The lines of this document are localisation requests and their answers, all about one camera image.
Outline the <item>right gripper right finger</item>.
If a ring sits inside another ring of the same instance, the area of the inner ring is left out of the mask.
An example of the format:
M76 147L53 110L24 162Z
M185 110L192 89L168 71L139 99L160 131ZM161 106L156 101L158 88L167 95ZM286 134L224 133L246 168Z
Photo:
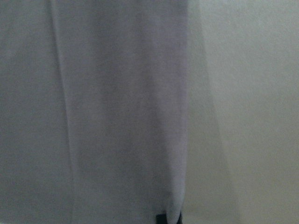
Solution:
M178 220L176 222L176 224L182 224L182 212L180 212Z

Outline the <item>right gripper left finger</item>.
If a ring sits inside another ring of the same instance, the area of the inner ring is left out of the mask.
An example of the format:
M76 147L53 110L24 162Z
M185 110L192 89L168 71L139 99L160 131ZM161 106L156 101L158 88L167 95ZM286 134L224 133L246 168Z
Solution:
M167 224L167 216L166 216L166 214L158 214L158 215L156 215L156 224Z

